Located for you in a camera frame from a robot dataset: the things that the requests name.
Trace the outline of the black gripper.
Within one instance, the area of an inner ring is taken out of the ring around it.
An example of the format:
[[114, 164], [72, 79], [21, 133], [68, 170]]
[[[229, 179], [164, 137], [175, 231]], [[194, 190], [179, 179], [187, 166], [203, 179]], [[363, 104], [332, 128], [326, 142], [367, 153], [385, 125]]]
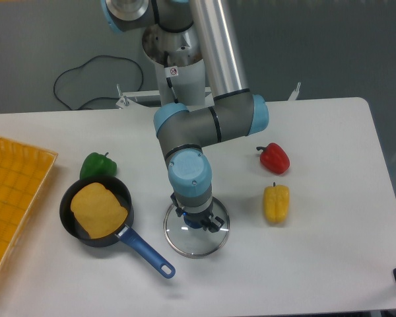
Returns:
[[174, 213], [177, 217], [183, 217], [184, 222], [191, 228], [203, 228], [211, 233], [218, 232], [224, 225], [224, 220], [213, 213], [213, 195], [211, 194], [202, 205], [190, 207], [180, 203], [175, 193], [170, 196]]

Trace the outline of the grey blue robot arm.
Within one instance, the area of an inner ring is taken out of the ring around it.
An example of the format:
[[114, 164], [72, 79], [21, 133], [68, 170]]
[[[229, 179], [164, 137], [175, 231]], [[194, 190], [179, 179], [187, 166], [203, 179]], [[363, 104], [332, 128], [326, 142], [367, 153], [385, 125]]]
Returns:
[[203, 147], [263, 131], [269, 113], [249, 90], [227, 1], [103, 1], [115, 32], [143, 28], [161, 107], [154, 128], [173, 187], [176, 215], [218, 232], [210, 164]]

